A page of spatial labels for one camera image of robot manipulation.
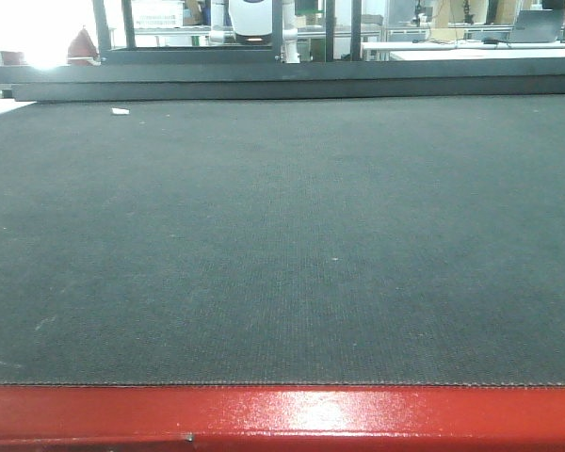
machine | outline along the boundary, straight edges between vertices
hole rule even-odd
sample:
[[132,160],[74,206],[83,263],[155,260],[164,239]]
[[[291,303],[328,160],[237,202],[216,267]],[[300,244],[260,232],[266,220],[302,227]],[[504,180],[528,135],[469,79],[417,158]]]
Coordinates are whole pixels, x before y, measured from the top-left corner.
[[[247,45],[271,43],[272,0],[213,0],[209,34],[211,42],[223,43],[225,40],[226,5],[237,42]],[[284,61],[299,63],[294,0],[282,0],[282,39]]]

white table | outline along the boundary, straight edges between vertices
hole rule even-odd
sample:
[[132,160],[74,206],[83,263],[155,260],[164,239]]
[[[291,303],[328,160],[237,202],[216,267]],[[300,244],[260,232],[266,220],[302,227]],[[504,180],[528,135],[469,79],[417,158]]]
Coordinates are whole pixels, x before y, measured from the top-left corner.
[[[447,54],[448,57],[432,57],[436,52],[454,52],[454,54]],[[465,51],[486,51],[486,53],[475,53]],[[458,59],[459,55],[467,57],[472,55],[471,58],[488,57],[492,58],[496,52],[503,52],[497,54],[497,57],[504,58],[518,58],[526,57],[520,54],[522,51],[538,51],[529,54],[531,57],[540,57],[545,51],[562,51],[549,55],[548,57],[565,57],[565,43],[564,42],[550,42],[550,43],[499,43],[499,44],[483,44],[481,41],[468,41],[460,40],[457,42],[363,42],[362,55],[364,61],[372,61],[375,59],[388,59],[391,53],[399,59]],[[420,55],[415,54],[415,57],[409,57],[409,52],[419,52]]]
[[391,52],[389,58],[401,61],[448,60],[448,59],[502,59],[502,58],[560,58],[565,57],[565,49],[526,49],[526,50],[481,50],[454,49],[449,52],[419,51]]

conveyor belt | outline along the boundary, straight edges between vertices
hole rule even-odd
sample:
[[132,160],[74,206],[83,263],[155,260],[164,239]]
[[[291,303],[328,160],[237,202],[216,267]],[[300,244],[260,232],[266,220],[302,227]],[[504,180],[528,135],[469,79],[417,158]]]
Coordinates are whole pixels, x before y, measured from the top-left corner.
[[565,96],[1,116],[0,383],[565,384]]

laptop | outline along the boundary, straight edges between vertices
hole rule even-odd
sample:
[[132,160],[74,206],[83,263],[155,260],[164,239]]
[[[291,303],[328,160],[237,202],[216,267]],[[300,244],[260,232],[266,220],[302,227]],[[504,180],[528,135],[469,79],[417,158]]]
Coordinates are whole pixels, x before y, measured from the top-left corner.
[[565,22],[565,10],[522,10],[508,35],[508,42],[555,42]]

red metal frame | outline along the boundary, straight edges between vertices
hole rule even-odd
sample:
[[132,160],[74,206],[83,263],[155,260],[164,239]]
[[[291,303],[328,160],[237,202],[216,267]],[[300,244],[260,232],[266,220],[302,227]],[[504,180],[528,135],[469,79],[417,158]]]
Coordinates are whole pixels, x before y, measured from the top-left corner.
[[565,450],[565,388],[0,386],[0,450]]

